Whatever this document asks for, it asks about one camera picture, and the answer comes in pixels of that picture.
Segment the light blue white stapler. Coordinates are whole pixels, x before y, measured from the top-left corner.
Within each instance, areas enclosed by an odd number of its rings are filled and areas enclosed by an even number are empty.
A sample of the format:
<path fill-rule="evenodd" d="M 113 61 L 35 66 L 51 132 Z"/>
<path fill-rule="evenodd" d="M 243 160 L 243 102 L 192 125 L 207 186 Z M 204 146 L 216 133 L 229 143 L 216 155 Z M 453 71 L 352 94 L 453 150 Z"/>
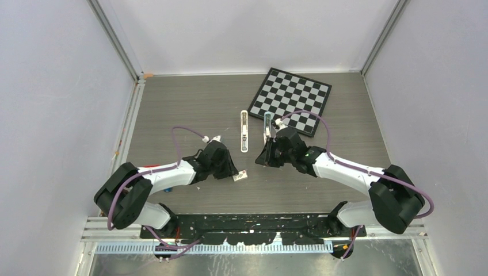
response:
<path fill-rule="evenodd" d="M 263 121 L 264 121 L 263 137 L 264 137 L 264 144 L 266 144 L 268 139 L 272 137 L 272 113 L 265 112 Z"/>

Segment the small white domino tile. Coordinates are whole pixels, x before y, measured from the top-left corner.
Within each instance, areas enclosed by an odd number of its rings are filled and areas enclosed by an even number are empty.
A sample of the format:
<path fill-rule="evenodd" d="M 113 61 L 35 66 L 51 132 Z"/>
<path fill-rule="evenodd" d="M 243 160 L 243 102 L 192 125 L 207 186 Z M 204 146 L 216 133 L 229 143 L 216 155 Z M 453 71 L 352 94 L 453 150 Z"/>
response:
<path fill-rule="evenodd" d="M 242 170 L 239 173 L 237 173 L 236 175 L 233 175 L 232 178 L 233 178 L 234 182 L 247 179 L 248 178 L 247 171 Z"/>

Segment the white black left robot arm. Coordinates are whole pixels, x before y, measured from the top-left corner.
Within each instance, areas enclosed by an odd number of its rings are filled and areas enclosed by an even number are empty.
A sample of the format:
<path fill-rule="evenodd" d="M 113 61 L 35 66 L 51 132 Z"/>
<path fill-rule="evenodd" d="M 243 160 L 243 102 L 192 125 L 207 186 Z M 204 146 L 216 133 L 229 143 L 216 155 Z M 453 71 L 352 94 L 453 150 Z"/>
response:
<path fill-rule="evenodd" d="M 228 148 L 213 139 L 204 149 L 180 162 L 153 167 L 122 164 L 96 192 L 94 203 L 110 219 L 111 229 L 140 224 L 169 238 L 177 229 L 173 213 L 164 204 L 149 203 L 149 196 L 176 186 L 199 183 L 209 176 L 223 179 L 238 174 Z"/>

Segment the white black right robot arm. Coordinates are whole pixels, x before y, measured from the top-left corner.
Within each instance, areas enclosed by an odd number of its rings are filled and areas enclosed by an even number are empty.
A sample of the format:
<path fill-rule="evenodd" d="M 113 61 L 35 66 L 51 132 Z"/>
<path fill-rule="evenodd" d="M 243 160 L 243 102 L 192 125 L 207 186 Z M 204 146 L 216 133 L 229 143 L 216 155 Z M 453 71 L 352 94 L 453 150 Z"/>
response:
<path fill-rule="evenodd" d="M 361 225 L 381 225 L 392 233 L 403 234 L 426 203 L 426 196 L 401 167 L 351 162 L 325 148 L 307 146 L 293 128 L 281 129 L 276 137 L 267 138 L 255 163 L 276 168 L 290 164 L 302 174 L 331 179 L 366 195 L 366 201 L 340 202 L 329 214 L 329 230 L 336 236 Z"/>

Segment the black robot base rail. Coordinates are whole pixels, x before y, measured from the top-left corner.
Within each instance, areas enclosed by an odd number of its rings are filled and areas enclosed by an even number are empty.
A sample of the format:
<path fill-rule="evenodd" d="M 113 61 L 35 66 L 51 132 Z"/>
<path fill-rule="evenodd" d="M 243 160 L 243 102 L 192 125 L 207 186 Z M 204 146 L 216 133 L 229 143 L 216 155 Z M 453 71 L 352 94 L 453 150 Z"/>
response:
<path fill-rule="evenodd" d="M 327 238 L 365 236 L 364 228 L 348 228 L 335 216 L 320 213 L 173 214 L 165 226 L 152 231 L 145 221 L 135 222 L 142 226 L 142 239 L 158 236 L 185 246 L 269 245 L 277 238 L 283 245 L 315 245 Z"/>

